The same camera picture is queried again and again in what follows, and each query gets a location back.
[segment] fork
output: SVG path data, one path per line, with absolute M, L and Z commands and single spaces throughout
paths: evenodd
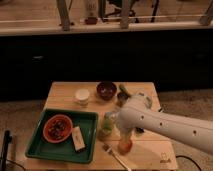
M 103 149 L 110 155 L 112 155 L 127 171 L 132 171 L 112 150 L 108 144 L 103 145 Z

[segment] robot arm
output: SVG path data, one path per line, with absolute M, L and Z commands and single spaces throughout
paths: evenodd
M 213 122 L 150 109 L 144 93 L 133 95 L 121 108 L 116 126 L 122 133 L 141 127 L 213 154 Z

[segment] brown bowl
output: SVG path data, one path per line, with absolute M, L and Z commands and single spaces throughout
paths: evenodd
M 110 100 L 117 92 L 117 87 L 113 82 L 100 82 L 97 85 L 97 93 L 103 100 Z

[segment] green tray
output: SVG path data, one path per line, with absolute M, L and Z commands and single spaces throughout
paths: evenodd
M 64 114 L 72 119 L 73 126 L 80 126 L 86 148 L 76 152 L 72 137 L 53 144 L 43 137 L 45 122 L 56 114 Z M 81 112 L 59 109 L 45 109 L 28 144 L 25 155 L 30 158 L 59 160 L 76 163 L 90 163 L 93 159 L 93 151 L 96 139 L 98 114 L 94 112 Z

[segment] black cabinet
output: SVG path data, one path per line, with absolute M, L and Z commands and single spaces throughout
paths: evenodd
M 212 29 L 0 37 L 0 99 L 45 98 L 53 81 L 213 86 Z

